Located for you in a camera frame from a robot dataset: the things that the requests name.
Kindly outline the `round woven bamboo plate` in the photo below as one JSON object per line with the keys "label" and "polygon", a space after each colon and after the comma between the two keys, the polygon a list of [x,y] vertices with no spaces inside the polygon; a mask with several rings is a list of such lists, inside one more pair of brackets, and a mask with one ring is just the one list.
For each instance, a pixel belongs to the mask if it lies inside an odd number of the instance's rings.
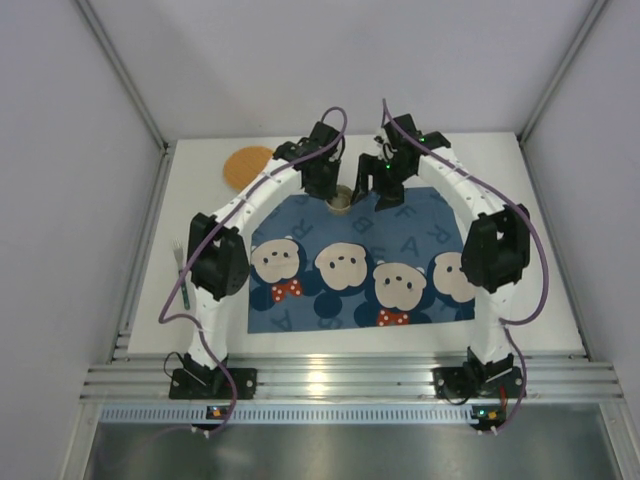
{"label": "round woven bamboo plate", "polygon": [[236,192],[244,190],[264,169],[273,150],[264,146],[243,147],[229,156],[223,167],[227,185]]}

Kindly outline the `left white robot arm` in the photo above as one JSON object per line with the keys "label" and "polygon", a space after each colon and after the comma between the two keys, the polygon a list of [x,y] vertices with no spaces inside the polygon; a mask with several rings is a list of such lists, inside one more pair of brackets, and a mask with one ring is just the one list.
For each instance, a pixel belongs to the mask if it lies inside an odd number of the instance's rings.
{"label": "left white robot arm", "polygon": [[224,207],[193,217],[187,268],[198,321],[188,348],[194,362],[215,370],[228,355],[230,325],[247,316],[255,230],[295,193],[329,198],[343,147],[344,132],[318,121],[308,136],[278,146],[256,178]]}

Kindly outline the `small beige cup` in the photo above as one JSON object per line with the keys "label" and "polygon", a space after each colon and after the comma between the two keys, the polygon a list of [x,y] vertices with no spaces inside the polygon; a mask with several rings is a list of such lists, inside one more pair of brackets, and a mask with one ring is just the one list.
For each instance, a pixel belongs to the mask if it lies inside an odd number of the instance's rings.
{"label": "small beige cup", "polygon": [[351,199],[353,192],[346,185],[337,185],[335,195],[326,200],[325,203],[329,212],[333,215],[346,215],[351,210]]}

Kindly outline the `fork with green handle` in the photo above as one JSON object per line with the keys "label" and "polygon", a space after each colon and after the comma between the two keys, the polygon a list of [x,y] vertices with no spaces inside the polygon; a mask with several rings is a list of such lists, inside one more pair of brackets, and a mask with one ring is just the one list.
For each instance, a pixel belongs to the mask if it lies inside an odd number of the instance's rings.
{"label": "fork with green handle", "polygon": [[[184,263],[184,248],[183,248],[183,245],[182,245],[180,240],[175,239],[172,242],[172,252],[173,252],[174,259],[175,259],[175,262],[176,262],[176,266],[177,266],[177,269],[178,269],[178,276],[181,276],[185,263]],[[191,309],[191,302],[190,302],[188,288],[187,288],[185,279],[183,279],[180,282],[180,291],[181,291],[181,296],[182,296],[182,302],[183,302],[184,309],[185,310],[190,310]]]}

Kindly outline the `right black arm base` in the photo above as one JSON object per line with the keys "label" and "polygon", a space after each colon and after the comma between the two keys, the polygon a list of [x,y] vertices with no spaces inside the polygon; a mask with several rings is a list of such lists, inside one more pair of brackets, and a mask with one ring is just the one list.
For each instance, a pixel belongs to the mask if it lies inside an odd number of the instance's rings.
{"label": "right black arm base", "polygon": [[460,366],[433,370],[435,395],[453,405],[473,399],[516,399],[524,386],[523,371],[509,353],[499,361],[482,363],[471,348]]}

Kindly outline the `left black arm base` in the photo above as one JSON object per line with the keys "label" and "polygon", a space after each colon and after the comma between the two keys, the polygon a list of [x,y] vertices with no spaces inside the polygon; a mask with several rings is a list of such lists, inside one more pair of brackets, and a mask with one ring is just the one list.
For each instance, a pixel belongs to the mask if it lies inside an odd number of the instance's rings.
{"label": "left black arm base", "polygon": [[254,368],[231,367],[230,381],[219,367],[210,369],[195,362],[189,354],[177,354],[181,364],[170,375],[168,397],[171,400],[231,400],[232,385],[238,400],[251,400],[257,388],[258,371]]}

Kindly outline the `blue bear-print placemat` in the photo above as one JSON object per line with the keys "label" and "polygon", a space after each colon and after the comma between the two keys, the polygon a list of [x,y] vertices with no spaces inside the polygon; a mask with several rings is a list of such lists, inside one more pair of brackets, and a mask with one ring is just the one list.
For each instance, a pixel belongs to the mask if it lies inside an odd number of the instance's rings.
{"label": "blue bear-print placemat", "polygon": [[447,323],[475,316],[454,211],[431,187],[399,207],[369,196],[345,214],[286,199],[252,236],[251,334]]}

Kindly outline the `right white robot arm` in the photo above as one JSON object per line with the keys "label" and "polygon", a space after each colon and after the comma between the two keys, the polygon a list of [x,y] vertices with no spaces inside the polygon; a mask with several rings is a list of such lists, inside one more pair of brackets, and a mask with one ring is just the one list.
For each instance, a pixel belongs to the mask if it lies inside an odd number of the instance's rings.
{"label": "right white robot arm", "polygon": [[404,183],[413,177],[437,190],[467,231],[452,270],[471,285],[476,301],[476,330],[468,351],[483,365],[509,364],[513,354],[507,328],[512,322],[502,313],[529,265],[530,246],[539,241],[528,211],[469,173],[446,137],[422,133],[409,114],[385,113],[375,140],[379,154],[359,157],[352,202],[376,193],[377,211],[399,207],[405,201]]}

